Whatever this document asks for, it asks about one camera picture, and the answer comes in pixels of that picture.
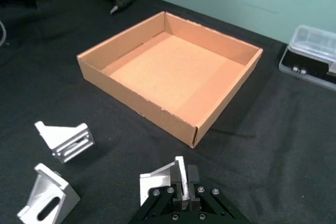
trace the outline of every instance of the bolt head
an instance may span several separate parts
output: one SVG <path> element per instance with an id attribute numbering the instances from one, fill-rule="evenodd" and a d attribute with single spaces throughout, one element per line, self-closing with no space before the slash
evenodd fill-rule
<path id="1" fill-rule="evenodd" d="M 155 190 L 153 191 L 153 195 L 154 195 L 154 196 L 157 196 L 157 195 L 159 195 L 159 194 L 160 194 L 160 191 L 159 191 L 159 190 L 155 189 Z"/>
<path id="2" fill-rule="evenodd" d="M 200 186 L 200 187 L 197 189 L 197 191 L 198 191 L 199 193 L 204 193 L 205 189 L 204 189 L 203 186 Z"/>
<path id="3" fill-rule="evenodd" d="M 218 188 L 212 189 L 212 194 L 213 195 L 218 195 L 219 194 L 219 189 Z"/>
<path id="4" fill-rule="evenodd" d="M 174 188 L 173 187 L 168 187 L 167 188 L 167 193 L 172 194 L 174 192 Z"/>
<path id="5" fill-rule="evenodd" d="M 178 220 L 179 215 L 178 214 L 172 214 L 172 220 Z"/>
<path id="6" fill-rule="evenodd" d="M 200 220 L 205 220 L 206 219 L 206 215 L 204 214 L 204 213 L 200 213 L 199 215 L 198 215 L 198 218 L 200 219 Z"/>

